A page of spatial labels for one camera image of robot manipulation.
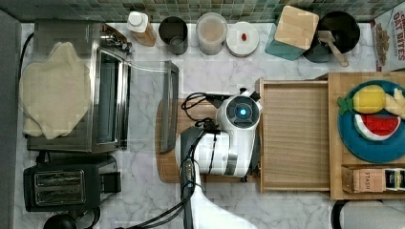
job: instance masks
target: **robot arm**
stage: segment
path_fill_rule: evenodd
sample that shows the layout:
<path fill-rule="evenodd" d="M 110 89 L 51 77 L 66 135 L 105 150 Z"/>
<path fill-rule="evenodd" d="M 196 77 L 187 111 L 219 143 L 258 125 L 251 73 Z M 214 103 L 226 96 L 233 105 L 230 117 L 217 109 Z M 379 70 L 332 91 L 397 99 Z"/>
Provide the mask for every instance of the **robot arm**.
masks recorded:
<path fill-rule="evenodd" d="M 176 160 L 181 167 L 181 197 L 192 195 L 184 208 L 185 229 L 256 229 L 252 223 L 220 208 L 203 194 L 200 173 L 244 177 L 252 157 L 262 107 L 245 93 L 220 106 L 220 130 L 191 127 L 178 137 Z"/>

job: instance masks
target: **small box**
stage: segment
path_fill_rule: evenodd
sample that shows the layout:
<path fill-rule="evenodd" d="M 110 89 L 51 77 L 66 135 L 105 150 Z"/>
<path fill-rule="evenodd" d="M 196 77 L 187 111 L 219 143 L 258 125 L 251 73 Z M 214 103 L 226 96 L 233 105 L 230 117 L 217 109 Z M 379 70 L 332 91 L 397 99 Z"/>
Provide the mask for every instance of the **small box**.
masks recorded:
<path fill-rule="evenodd" d="M 291 6 L 285 6 L 273 26 L 265 52 L 294 60 L 310 48 L 319 16 Z"/>
<path fill-rule="evenodd" d="M 342 188 L 348 193 L 382 193 L 385 188 L 383 169 L 342 167 Z"/>
<path fill-rule="evenodd" d="M 378 72 L 405 69 L 405 3 L 375 18 L 373 45 Z"/>
<path fill-rule="evenodd" d="M 385 169 L 384 172 L 387 190 L 405 191 L 405 169 Z"/>

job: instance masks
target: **toaster oven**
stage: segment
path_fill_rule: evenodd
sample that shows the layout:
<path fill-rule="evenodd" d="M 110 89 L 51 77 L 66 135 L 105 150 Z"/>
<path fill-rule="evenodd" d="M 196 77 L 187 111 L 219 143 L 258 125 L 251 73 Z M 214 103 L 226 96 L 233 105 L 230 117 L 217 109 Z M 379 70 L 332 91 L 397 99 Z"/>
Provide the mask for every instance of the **toaster oven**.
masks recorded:
<path fill-rule="evenodd" d="M 160 151 L 175 146 L 179 69 L 171 61 L 127 61 L 126 38 L 91 21 L 37 20 L 33 61 L 43 61 L 58 42 L 71 42 L 90 69 L 91 106 L 66 136 L 27 136 L 28 150 L 103 153 L 127 146 L 131 82 L 153 78 L 163 108 Z"/>

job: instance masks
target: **container lid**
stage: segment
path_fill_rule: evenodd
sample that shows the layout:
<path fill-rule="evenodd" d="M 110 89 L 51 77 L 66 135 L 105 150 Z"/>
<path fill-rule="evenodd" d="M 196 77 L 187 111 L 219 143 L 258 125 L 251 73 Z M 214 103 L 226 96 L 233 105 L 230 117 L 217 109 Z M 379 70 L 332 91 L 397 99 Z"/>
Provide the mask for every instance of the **container lid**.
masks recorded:
<path fill-rule="evenodd" d="M 199 41 L 207 44 L 222 43 L 226 38 L 226 20 L 218 13 L 209 12 L 197 21 Z"/>
<path fill-rule="evenodd" d="M 274 39 L 301 50 L 308 50 L 319 16 L 315 13 L 285 6 L 281 12 Z"/>
<path fill-rule="evenodd" d="M 247 56 L 259 45 L 259 33 L 250 23 L 238 22 L 229 29 L 226 45 L 232 54 Z"/>
<path fill-rule="evenodd" d="M 132 11 L 128 16 L 127 28 L 130 31 L 144 32 L 148 26 L 148 15 Z"/>

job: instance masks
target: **backsplash tile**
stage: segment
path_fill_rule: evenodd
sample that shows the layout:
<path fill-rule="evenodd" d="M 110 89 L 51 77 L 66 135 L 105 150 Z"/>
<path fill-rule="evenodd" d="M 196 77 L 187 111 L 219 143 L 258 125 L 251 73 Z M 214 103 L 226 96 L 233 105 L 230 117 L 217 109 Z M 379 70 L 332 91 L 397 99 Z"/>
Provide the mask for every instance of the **backsplash tile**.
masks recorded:
<path fill-rule="evenodd" d="M 82 19 L 125 22 L 130 11 L 150 15 L 152 22 L 179 16 L 196 23 L 207 12 L 221 14 L 228 22 L 274 22 L 284 6 L 293 6 L 323 16 L 333 10 L 350 13 L 359 22 L 369 22 L 405 0 L 63 0 Z"/>

